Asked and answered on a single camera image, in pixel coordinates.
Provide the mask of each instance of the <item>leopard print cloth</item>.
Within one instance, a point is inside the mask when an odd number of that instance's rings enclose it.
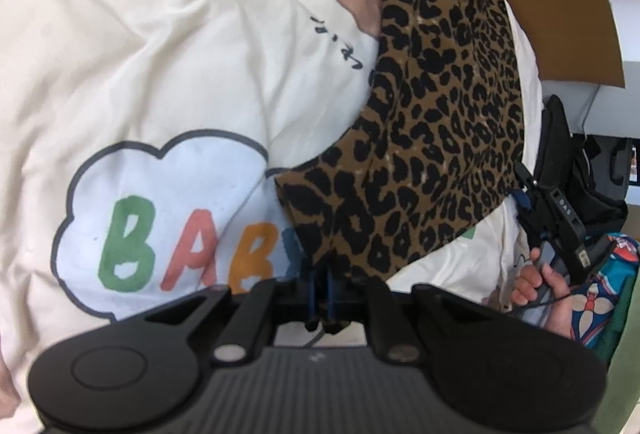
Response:
[[[503,0],[383,0],[367,105],[276,184],[316,267],[388,278],[497,208],[523,145]]]

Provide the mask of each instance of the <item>finger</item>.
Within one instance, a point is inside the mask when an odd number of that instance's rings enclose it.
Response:
[[[513,292],[511,292],[511,303],[518,306],[526,306],[529,304],[529,301],[519,289],[514,289]]]
[[[520,290],[529,302],[538,298],[538,292],[526,279],[521,277],[516,279],[516,289]]]
[[[551,268],[549,264],[545,264],[542,267],[541,273],[546,283],[551,287],[555,298],[558,299],[560,297],[569,295],[569,286],[564,280],[564,277],[553,268]]]
[[[551,306],[545,329],[557,335],[571,338],[571,319],[574,314],[572,299],[563,299]]]
[[[542,286],[542,275],[535,266],[528,265],[520,270],[520,277],[529,282],[534,288]]]
[[[538,261],[538,259],[540,258],[540,248],[534,248],[531,250],[530,254],[529,254],[529,259],[533,262],[536,263]]]

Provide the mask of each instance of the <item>white blanket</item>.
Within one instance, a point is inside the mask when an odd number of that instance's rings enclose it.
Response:
[[[295,272],[270,175],[353,122],[377,43],[336,0],[0,0],[0,12],[0,394],[19,400],[0,432],[31,434],[26,376],[46,347],[212,282],[238,291]],[[531,166],[540,82],[514,27]],[[486,299],[516,235],[506,201],[390,284]]]

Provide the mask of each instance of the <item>cloud graphic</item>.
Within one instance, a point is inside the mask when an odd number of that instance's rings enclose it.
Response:
[[[223,131],[107,147],[71,181],[52,272],[76,305],[108,319],[213,283],[242,291],[292,274],[299,247],[266,166],[262,146]]]

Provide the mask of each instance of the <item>green graphic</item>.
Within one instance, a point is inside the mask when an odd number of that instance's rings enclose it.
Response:
[[[471,240],[473,239],[475,234],[476,234],[476,227],[474,226],[473,228],[469,228],[465,233],[460,235],[460,237],[464,237],[465,239]]]
[[[129,217],[138,219],[135,227],[125,235]],[[120,293],[139,291],[151,280],[156,262],[156,254],[145,240],[151,233],[156,216],[154,204],[137,195],[120,199],[113,205],[111,226],[102,248],[102,258],[98,267],[98,278],[102,285]],[[136,271],[127,278],[116,275],[116,266],[136,263]]]

